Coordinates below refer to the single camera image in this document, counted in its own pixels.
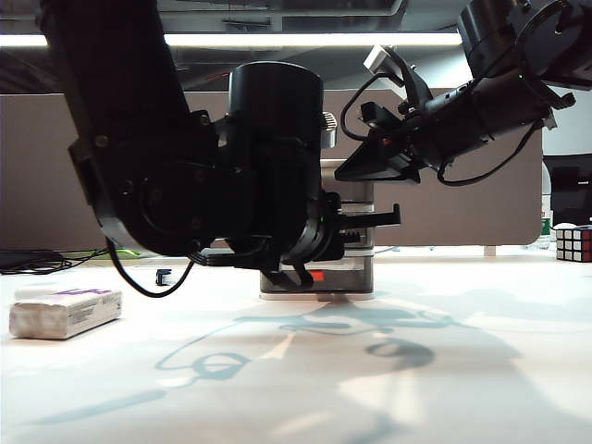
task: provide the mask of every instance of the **rubik's cube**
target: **rubik's cube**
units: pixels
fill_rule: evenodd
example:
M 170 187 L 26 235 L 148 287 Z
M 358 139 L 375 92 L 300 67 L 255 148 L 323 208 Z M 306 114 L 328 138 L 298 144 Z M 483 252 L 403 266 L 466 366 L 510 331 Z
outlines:
M 592 227 L 558 229 L 556 234 L 558 259 L 592 262 Z

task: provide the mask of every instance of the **white table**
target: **white table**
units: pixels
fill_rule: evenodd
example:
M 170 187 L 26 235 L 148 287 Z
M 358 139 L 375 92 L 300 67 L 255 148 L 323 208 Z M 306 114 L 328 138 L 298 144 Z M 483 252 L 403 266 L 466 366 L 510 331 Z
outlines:
M 231 269 L 164 300 L 107 262 L 2 277 L 2 442 L 590 443 L 592 265 L 515 253 L 386 253 L 351 304 L 261 302 Z M 123 316 L 10 338 L 14 289 L 41 281 L 122 288 Z

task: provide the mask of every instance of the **gray partition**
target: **gray partition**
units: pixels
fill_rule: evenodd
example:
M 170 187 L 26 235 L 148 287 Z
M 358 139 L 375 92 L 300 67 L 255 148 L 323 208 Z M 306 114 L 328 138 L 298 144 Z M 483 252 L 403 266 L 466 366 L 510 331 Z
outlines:
M 326 93 L 325 109 L 336 116 L 352 91 Z M 212 118 L 226 110 L 225 92 L 189 92 L 191 109 L 208 109 Z M 373 90 L 363 100 L 394 106 L 391 91 Z M 87 249 L 104 241 L 86 205 L 68 158 L 76 138 L 62 95 L 0 96 L 0 248 Z M 364 125 L 351 114 L 351 127 Z M 515 134 L 459 159 L 450 176 L 459 179 L 489 170 L 513 151 Z M 356 142 L 338 136 L 324 158 L 344 158 Z M 381 228 L 378 245 L 523 244 L 540 229 L 541 136 L 494 177 L 462 189 L 440 185 L 432 171 L 423 183 L 379 184 L 377 210 L 401 204 L 403 225 Z

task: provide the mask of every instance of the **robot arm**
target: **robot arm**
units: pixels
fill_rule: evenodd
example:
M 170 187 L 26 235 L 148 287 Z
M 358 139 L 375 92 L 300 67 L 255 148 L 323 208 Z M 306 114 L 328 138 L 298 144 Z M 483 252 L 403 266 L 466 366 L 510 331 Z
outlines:
M 336 173 L 342 180 L 414 180 L 430 167 L 451 186 L 475 183 L 503 167 L 543 127 L 553 128 L 552 110 L 575 104 L 549 87 L 592 89 L 592 2 L 473 0 L 459 19 L 464 52 L 474 79 L 432 97 L 426 83 L 389 47 L 376 47 L 366 66 L 373 80 L 387 78 L 405 86 L 401 118 L 368 103 L 362 119 L 367 136 Z M 344 129 L 345 112 L 341 117 Z M 444 173 L 457 156 L 505 133 L 530 126 L 511 158 L 484 176 L 449 181 Z
M 331 122 L 311 71 L 237 68 L 228 115 L 212 122 L 185 102 L 155 0 L 42 0 L 41 10 L 79 135 L 70 154 L 116 265 L 114 243 L 259 269 L 301 289 L 313 282 L 304 264 L 340 259 L 344 242 L 356 241 L 348 230 L 399 223 L 397 206 L 346 217 L 339 196 L 323 191 Z M 220 238 L 231 251 L 208 249 Z

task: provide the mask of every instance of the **fluorescent light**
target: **fluorescent light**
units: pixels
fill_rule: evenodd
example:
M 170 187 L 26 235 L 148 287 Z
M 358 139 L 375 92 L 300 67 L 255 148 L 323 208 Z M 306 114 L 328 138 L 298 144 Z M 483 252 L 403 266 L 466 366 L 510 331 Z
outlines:
M 2 46 L 47 46 L 47 41 L 41 34 L 0 34 L 0 47 Z
M 170 46 L 202 48 L 279 48 L 284 46 L 457 46 L 461 36 L 457 33 L 356 33 L 356 34 L 166 34 Z M 46 46 L 41 34 L 0 34 L 1 46 Z

